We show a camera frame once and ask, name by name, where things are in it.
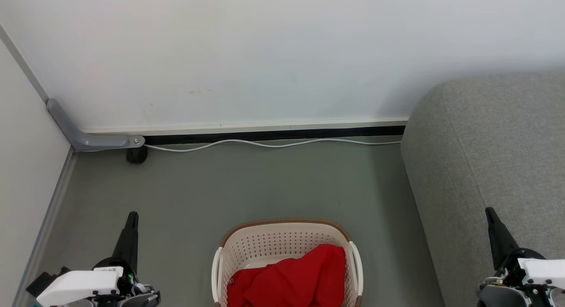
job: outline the label sticker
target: label sticker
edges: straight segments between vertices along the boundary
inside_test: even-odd
[[[124,268],[121,267],[121,266],[97,267],[93,270],[94,271],[103,271],[103,272],[117,272],[119,277],[121,277],[124,274]]]

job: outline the metal bracket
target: metal bracket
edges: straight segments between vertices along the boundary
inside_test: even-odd
[[[116,150],[119,148],[138,148],[145,144],[143,136],[91,135],[79,130],[54,98],[47,101],[47,110],[63,131],[67,140],[77,151]]]

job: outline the white robot part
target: white robot part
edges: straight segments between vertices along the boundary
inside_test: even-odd
[[[531,279],[530,284],[565,288],[565,259],[519,258],[518,263],[526,272],[524,285]]]
[[[44,307],[65,305],[74,301],[99,295],[119,293],[117,280],[120,271],[69,271],[57,277],[39,296],[37,302]]]

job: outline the white plastic basket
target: white plastic basket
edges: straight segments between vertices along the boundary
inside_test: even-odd
[[[227,285],[236,271],[299,258],[320,244],[333,244],[345,250],[342,307],[361,306],[363,265],[349,234],[327,220],[275,219],[246,223],[224,236],[212,263],[212,296],[216,307],[228,307]]]

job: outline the red cloth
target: red cloth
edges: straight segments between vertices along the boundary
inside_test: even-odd
[[[321,244],[299,259],[236,272],[227,307],[340,307],[344,283],[345,251]]]

